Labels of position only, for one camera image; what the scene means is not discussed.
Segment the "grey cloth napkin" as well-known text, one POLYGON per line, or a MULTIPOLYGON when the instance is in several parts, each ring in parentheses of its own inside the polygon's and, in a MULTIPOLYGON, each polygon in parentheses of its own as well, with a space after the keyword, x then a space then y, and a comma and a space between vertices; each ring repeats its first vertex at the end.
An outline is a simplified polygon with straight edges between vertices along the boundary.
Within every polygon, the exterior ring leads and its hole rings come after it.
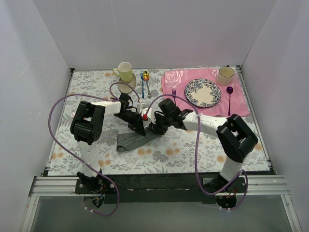
POLYGON ((162 135, 155 134, 150 130, 146 130, 146 135, 142 136, 138 133, 121 133, 117 135, 116 151, 124 153, 127 151, 135 150, 152 140, 160 138, 162 135))

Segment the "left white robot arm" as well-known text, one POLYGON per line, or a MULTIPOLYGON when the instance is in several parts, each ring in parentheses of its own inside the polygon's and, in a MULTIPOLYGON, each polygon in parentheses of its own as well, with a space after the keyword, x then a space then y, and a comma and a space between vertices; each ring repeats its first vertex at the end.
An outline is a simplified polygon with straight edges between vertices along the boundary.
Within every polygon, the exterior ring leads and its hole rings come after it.
POLYGON ((70 132, 77 141, 81 159, 85 162, 82 172, 77 176, 81 179, 83 186, 92 193, 102 190, 103 182, 98 177, 101 167, 98 163, 97 140, 102 133, 105 116, 115 115, 128 123, 128 127, 135 133, 134 136, 146 136, 143 120, 140 114, 132 112, 129 107, 131 97, 122 93, 118 101, 101 101, 97 103, 80 102, 70 132))

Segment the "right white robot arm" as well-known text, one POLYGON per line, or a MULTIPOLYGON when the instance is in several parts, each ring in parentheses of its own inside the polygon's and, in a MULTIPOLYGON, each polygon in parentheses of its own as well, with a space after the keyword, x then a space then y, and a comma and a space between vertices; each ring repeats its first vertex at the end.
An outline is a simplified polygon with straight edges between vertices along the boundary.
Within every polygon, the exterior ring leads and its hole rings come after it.
POLYGON ((219 139, 227 156, 224 166, 218 175, 219 189, 207 192, 200 180, 197 180, 201 191, 213 196, 222 191, 229 192, 236 186, 236 179, 245 171, 243 162, 258 143, 258 138, 246 122, 236 114, 228 118, 213 117, 200 114, 192 106, 191 109, 180 110, 170 98, 160 104, 160 112, 155 112, 150 106, 142 110, 142 119, 150 120, 149 127, 163 134, 167 128, 173 126, 186 131, 196 131, 197 136, 205 133, 219 139))

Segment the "purple fork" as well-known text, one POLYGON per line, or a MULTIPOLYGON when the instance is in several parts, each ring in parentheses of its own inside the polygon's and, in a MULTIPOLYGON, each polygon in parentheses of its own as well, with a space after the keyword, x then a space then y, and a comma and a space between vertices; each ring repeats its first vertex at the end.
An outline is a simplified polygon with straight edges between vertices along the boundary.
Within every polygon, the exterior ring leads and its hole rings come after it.
POLYGON ((176 87, 172 88, 172 95, 173 95, 173 98, 174 98, 174 104, 176 104, 176 96, 177 96, 177 94, 176 94, 176 87))

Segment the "round woven coaster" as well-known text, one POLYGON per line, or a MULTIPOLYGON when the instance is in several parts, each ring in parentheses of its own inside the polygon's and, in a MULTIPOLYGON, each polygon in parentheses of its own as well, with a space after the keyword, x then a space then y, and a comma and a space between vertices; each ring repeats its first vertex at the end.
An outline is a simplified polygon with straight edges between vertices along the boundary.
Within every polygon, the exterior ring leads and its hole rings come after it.
POLYGON ((119 78, 119 82, 121 83, 118 84, 119 91, 125 94, 129 94, 135 89, 137 81, 135 75, 132 74, 132 80, 129 83, 124 84, 124 81, 121 78, 119 78))

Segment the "floral tablecloth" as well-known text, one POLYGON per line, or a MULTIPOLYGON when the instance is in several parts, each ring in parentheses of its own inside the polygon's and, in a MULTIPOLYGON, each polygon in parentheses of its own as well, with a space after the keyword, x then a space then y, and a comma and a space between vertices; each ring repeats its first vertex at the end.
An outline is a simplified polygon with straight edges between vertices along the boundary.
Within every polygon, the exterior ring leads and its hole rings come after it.
MULTIPOLYGON (((58 127, 58 144, 54 146, 48 174, 73 176, 81 171, 80 151, 70 133, 72 115, 80 101, 95 101, 97 97, 119 95, 118 78, 110 70, 74 71, 69 97, 58 127)), ((167 133, 133 151, 116 151, 118 134, 129 132, 127 123, 114 117, 104 119, 98 140, 98 163, 104 174, 164 174, 218 172, 226 155, 220 141, 211 135, 169 128, 167 133)))

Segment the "blue floral plate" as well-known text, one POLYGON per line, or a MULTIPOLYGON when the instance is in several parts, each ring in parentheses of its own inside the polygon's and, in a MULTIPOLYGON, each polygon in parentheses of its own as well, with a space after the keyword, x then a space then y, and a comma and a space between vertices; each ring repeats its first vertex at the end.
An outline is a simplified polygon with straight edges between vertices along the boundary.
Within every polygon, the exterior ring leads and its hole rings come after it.
POLYGON ((200 108, 213 107, 221 99, 220 88, 208 79, 190 81, 184 89, 184 94, 191 104, 200 108))

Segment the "gold bowl spoon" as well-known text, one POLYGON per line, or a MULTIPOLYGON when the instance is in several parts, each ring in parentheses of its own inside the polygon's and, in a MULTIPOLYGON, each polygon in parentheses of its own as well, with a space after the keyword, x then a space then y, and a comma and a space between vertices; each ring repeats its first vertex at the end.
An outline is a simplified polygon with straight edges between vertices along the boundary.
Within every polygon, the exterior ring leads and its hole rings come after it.
POLYGON ((148 84, 148 82, 150 80, 150 76, 149 76, 147 71, 143 72, 143 79, 146 82, 146 86, 147 86, 147 97, 150 99, 152 97, 151 92, 150 92, 150 88, 149 88, 149 84, 148 84))

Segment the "yellow-green mug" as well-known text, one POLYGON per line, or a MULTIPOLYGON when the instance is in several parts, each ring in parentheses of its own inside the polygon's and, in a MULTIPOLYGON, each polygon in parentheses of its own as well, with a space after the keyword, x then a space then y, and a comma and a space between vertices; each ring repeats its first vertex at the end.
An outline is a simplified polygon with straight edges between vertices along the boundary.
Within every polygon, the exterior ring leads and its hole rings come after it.
POLYGON ((113 69, 113 74, 118 76, 124 83, 132 80, 132 65, 129 62, 122 62, 117 68, 113 69))

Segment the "pink floral placemat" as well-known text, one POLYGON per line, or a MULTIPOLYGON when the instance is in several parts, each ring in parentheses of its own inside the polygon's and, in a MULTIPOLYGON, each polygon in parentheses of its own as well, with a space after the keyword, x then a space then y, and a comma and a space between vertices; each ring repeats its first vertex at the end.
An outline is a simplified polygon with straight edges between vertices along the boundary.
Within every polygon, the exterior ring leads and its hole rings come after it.
MULTIPOLYGON (((176 94, 182 98, 186 98, 184 89, 186 85, 194 79, 208 79, 216 82, 218 69, 184 69, 166 71, 162 76, 162 89, 164 94, 171 94, 172 88, 176 87, 176 94)), ((246 103, 246 98, 243 94, 241 84, 237 74, 234 74, 229 85, 234 89, 231 94, 231 114, 238 114, 241 117, 250 115, 249 108, 246 103)), ((207 116, 228 116, 229 94, 226 91, 226 86, 219 86, 221 91, 220 101, 213 107, 198 108, 198 112, 207 116)))

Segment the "purple spoon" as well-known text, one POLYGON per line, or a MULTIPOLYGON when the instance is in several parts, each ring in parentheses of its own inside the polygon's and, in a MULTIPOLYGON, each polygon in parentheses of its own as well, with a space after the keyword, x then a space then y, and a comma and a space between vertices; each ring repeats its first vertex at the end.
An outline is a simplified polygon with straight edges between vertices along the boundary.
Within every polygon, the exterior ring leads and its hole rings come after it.
POLYGON ((228 108, 228 115, 231 116, 231 94, 233 93, 234 89, 231 86, 226 88, 227 93, 229 94, 229 108, 228 108))

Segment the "cream mug dark rim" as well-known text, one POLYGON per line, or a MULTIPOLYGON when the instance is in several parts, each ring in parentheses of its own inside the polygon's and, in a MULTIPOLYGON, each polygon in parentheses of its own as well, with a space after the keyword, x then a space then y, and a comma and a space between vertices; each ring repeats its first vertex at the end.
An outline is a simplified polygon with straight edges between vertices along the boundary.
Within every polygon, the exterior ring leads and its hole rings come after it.
POLYGON ((222 66, 218 70, 218 74, 216 76, 217 84, 219 84, 221 86, 229 85, 229 83, 233 79, 234 74, 235 74, 234 70, 229 65, 222 66))

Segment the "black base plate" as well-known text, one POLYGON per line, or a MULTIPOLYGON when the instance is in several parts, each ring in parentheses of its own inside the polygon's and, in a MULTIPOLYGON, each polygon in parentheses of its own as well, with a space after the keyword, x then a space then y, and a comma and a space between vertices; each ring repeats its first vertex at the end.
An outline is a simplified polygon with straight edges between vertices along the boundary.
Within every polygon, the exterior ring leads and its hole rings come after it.
POLYGON ((103 178, 77 174, 75 193, 101 196, 106 204, 116 203, 171 203, 194 202, 215 204, 225 199, 235 203, 237 194, 246 189, 245 178, 240 176, 216 196, 206 195, 199 188, 213 193, 224 186, 218 173, 199 174, 119 174, 103 178))

